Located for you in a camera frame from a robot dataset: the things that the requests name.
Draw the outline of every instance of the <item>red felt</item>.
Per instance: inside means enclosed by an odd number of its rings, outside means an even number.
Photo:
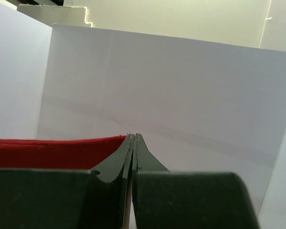
[[[72,141],[1,140],[0,168],[90,169],[126,136]]]

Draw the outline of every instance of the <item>white wall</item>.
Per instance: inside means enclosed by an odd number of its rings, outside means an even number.
[[[270,0],[65,0],[95,28],[258,47]]]
[[[62,25],[92,27],[92,24],[86,21],[86,7],[20,4],[17,7],[17,11],[24,13],[51,27],[55,23]]]
[[[0,138],[35,138],[51,27],[0,3]]]
[[[260,48],[286,51],[286,0],[272,0]]]

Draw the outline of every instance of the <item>white cardboard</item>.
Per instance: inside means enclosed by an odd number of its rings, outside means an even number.
[[[260,47],[286,51],[286,1],[271,1]],[[286,133],[258,218],[262,229],[286,229]]]
[[[40,139],[139,132],[172,171],[233,171],[259,211],[286,128],[286,52],[55,25]]]
[[[36,138],[51,27],[0,3],[0,138]]]

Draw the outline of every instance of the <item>white panel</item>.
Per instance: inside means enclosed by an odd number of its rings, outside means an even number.
[[[64,0],[95,28],[258,47],[270,0]]]
[[[17,10],[17,6],[15,6],[14,4],[12,4],[6,0],[0,0],[0,3],[12,8],[13,10]]]
[[[286,128],[286,52],[55,25],[38,138],[143,134],[169,169],[234,171],[258,212]]]
[[[272,0],[261,48],[286,51],[286,0]],[[262,229],[286,229],[286,133],[258,215]]]
[[[0,138],[35,138],[51,27],[0,3]]]

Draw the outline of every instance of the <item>white paper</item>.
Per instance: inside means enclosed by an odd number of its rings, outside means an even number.
[[[37,136],[51,27],[0,3],[0,138]]]
[[[286,1],[271,1],[260,47],[286,51]],[[286,229],[286,133],[258,218],[262,229]]]
[[[233,171],[258,213],[286,128],[286,52],[55,25],[40,139],[141,133],[171,171]]]

